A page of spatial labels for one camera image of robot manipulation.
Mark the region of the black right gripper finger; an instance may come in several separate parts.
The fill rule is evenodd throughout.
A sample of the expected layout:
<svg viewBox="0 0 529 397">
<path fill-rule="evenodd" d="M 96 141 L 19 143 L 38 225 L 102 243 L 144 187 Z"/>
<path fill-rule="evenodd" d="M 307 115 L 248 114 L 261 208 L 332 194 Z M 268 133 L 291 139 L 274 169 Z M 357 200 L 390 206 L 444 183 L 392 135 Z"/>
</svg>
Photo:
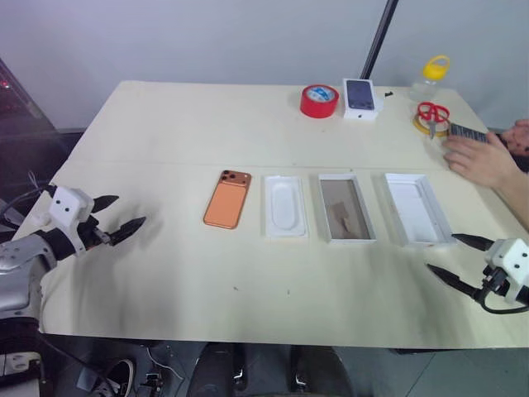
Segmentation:
<svg viewBox="0 0 529 397">
<path fill-rule="evenodd" d="M 470 246 L 479 251 L 488 251 L 494 244 L 493 240 L 490 240 L 486 237 L 475 236 L 465 233 L 453 233 L 451 235 L 454 239 L 464 243 L 467 246 Z"/>
<path fill-rule="evenodd" d="M 451 288 L 458 290 L 462 294 L 469 296 L 471 299 L 477 299 L 480 289 L 477 289 L 460 279 L 460 277 L 444 268 L 436 265 L 427 264 L 427 268 L 436 275 L 442 282 Z"/>
</svg>

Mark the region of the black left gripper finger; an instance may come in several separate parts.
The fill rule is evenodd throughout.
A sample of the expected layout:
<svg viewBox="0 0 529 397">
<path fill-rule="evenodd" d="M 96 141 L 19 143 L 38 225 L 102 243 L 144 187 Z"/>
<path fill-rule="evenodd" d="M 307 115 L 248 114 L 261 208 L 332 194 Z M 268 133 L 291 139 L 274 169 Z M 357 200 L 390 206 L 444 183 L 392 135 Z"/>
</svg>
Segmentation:
<svg viewBox="0 0 529 397">
<path fill-rule="evenodd" d="M 118 230 L 108 235 L 108 245 L 115 246 L 135 234 L 144 224 L 146 217 L 135 218 L 122 224 Z"/>
<path fill-rule="evenodd" d="M 93 200 L 93 208 L 91 213 L 98 213 L 105 208 L 108 208 L 115 203 L 119 197 L 117 195 L 103 195 Z"/>
</svg>

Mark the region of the person's bare hand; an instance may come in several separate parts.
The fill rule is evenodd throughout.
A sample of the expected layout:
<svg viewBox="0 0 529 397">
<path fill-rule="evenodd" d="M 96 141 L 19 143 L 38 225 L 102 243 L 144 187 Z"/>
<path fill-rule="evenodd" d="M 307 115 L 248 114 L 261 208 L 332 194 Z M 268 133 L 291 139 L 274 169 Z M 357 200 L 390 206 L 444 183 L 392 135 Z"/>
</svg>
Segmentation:
<svg viewBox="0 0 529 397">
<path fill-rule="evenodd" d="M 529 121 L 521 119 L 499 135 L 500 140 L 512 155 L 528 156 Z"/>
<path fill-rule="evenodd" d="M 486 142 L 462 136 L 448 136 L 442 145 L 449 168 L 467 180 L 491 189 L 528 186 L 522 172 L 499 138 L 489 132 Z"/>
</svg>

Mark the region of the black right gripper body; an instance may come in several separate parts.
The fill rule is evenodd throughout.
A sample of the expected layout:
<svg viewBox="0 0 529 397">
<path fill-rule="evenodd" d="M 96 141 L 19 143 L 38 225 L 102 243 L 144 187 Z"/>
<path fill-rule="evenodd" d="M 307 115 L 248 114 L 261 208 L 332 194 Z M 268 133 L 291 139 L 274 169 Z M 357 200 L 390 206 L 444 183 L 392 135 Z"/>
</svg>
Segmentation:
<svg viewBox="0 0 529 397">
<path fill-rule="evenodd" d="M 482 286 L 476 293 L 477 302 L 484 302 L 491 293 L 506 297 L 510 289 L 507 272 L 501 267 L 486 266 L 483 270 Z"/>
</svg>

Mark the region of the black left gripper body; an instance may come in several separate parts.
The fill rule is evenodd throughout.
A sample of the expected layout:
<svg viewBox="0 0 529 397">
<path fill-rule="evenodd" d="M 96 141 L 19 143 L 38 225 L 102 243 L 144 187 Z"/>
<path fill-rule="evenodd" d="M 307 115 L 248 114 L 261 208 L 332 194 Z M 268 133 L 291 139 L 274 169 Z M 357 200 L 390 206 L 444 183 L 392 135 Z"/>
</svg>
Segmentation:
<svg viewBox="0 0 529 397">
<path fill-rule="evenodd" d="M 79 237 L 86 250 L 99 245 L 112 245 L 110 234 L 103 232 L 99 227 L 99 221 L 92 215 L 85 222 L 79 224 Z"/>
</svg>

